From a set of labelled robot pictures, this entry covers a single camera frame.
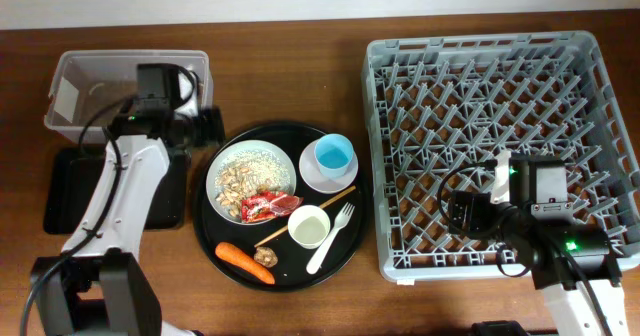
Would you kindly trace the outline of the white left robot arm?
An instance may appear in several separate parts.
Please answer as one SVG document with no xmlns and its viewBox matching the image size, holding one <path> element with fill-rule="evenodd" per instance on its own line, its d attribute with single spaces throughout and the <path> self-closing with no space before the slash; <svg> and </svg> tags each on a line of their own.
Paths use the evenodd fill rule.
<svg viewBox="0 0 640 336">
<path fill-rule="evenodd" d="M 172 155 L 225 140 L 218 108 L 198 106 L 198 77 L 168 63 L 140 64 L 134 94 L 98 117 L 117 113 L 103 129 L 104 165 L 86 211 L 55 257 L 36 259 L 19 332 L 33 308 L 48 335 L 180 335 L 165 321 L 139 265 L 139 249 L 157 189 Z"/>
</svg>

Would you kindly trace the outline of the white paper cup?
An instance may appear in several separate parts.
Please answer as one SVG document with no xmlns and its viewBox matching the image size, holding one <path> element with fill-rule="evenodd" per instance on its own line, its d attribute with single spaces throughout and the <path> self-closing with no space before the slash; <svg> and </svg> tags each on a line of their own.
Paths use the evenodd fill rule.
<svg viewBox="0 0 640 336">
<path fill-rule="evenodd" d="M 322 208 L 304 205 L 289 216 L 287 226 L 294 242 L 305 249 L 315 249 L 328 236 L 331 222 Z"/>
</svg>

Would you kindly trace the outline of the small pink saucer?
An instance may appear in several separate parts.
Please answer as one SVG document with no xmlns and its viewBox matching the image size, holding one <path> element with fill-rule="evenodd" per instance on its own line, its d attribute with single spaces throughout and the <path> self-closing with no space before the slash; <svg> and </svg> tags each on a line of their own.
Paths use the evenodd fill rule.
<svg viewBox="0 0 640 336">
<path fill-rule="evenodd" d="M 301 153 L 298 166 L 302 180 L 311 189 L 323 194 L 335 194 L 343 191 L 349 187 L 357 177 L 359 168 L 357 156 L 353 155 L 344 175 L 336 179 L 330 179 L 320 172 L 314 154 L 316 144 L 317 140 L 314 140 L 307 145 Z"/>
</svg>

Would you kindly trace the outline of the red snack wrapper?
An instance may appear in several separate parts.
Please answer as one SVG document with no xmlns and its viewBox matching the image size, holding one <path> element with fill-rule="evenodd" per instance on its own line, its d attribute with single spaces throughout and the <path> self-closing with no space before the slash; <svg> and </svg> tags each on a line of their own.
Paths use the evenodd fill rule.
<svg viewBox="0 0 640 336">
<path fill-rule="evenodd" d="M 241 203 L 241 220 L 245 224 L 259 223 L 292 214 L 303 199 L 283 191 L 264 191 Z"/>
</svg>

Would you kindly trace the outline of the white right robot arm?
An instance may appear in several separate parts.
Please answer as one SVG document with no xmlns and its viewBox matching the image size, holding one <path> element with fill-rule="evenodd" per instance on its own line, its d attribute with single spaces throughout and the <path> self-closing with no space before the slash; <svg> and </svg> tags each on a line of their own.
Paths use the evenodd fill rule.
<svg viewBox="0 0 640 336">
<path fill-rule="evenodd" d="M 615 252 L 603 229 L 574 218 L 564 161 L 503 151 L 468 168 L 493 172 L 493 186 L 436 193 L 449 232 L 515 252 L 558 334 L 628 334 Z"/>
</svg>

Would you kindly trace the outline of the blue plastic cup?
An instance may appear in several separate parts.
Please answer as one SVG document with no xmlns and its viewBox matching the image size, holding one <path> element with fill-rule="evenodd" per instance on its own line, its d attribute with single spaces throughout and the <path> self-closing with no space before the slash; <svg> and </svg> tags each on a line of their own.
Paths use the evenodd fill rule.
<svg viewBox="0 0 640 336">
<path fill-rule="evenodd" d="M 328 134 L 319 138 L 314 146 L 314 157 L 320 172 L 329 179 L 343 176 L 354 158 L 351 141 L 341 134 Z"/>
</svg>

